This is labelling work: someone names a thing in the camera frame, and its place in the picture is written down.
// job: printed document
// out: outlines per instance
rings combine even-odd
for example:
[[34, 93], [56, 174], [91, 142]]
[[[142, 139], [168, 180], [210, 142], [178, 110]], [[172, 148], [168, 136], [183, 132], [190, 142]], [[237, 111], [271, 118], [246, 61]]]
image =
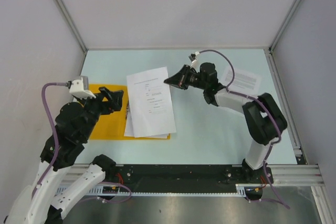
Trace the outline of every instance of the printed document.
[[[232, 79], [232, 70], [227, 66], [224, 74], [220, 79], [220, 83], [227, 85]], [[235, 68], [235, 80], [230, 85], [229, 89], [243, 94], [258, 94], [261, 84], [261, 76], [246, 70]]]
[[176, 132], [167, 67], [127, 76], [134, 137]]
[[[167, 139], [168, 135], [169, 134], [163, 134], [163, 135], [146, 136], [146, 137]], [[132, 115], [131, 115], [130, 111], [127, 113], [127, 121], [126, 121], [126, 127], [125, 127], [124, 136], [132, 136], [132, 137], [134, 137]]]

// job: black mounting plate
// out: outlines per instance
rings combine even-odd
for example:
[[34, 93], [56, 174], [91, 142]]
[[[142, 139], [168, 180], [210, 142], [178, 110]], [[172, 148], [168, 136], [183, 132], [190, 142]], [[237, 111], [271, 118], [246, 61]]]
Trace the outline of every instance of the black mounting plate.
[[[239, 165], [117, 165], [116, 172], [134, 193], [212, 194], [236, 193], [236, 184], [260, 185], [261, 170], [250, 179]], [[269, 167], [267, 173], [273, 182]]]

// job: metal floor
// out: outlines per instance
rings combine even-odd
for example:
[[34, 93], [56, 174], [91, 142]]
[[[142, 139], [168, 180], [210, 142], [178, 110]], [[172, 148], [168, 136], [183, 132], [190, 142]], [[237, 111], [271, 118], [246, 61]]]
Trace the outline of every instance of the metal floor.
[[[310, 187], [279, 187], [291, 210], [269, 202], [248, 203], [235, 197], [133, 197], [121, 204], [87, 201], [64, 224], [321, 223]], [[270, 188], [264, 198], [274, 197]]]

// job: white wall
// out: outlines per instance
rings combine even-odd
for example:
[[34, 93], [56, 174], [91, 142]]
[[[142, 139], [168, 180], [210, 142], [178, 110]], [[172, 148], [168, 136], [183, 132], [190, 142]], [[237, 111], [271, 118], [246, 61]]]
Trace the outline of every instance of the white wall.
[[89, 49], [267, 47], [294, 0], [64, 0]]
[[275, 50], [309, 163], [318, 163], [336, 209], [336, 0], [304, 0]]
[[[21, 189], [32, 182], [39, 154], [51, 135], [40, 93], [44, 83], [67, 81], [83, 54], [53, 0], [0, 0], [0, 222]], [[50, 88], [53, 116], [69, 101]]]

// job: yellow folder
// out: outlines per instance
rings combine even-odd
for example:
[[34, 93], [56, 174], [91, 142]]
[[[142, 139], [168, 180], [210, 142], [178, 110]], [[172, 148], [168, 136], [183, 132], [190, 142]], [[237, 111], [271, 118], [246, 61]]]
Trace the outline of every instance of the yellow folder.
[[89, 90], [92, 93], [99, 93], [99, 87], [106, 87], [110, 91], [123, 90], [124, 95], [122, 97], [122, 108], [121, 111], [100, 116], [92, 131], [90, 140], [163, 140], [162, 138], [124, 136], [128, 107], [127, 86], [90, 84]]

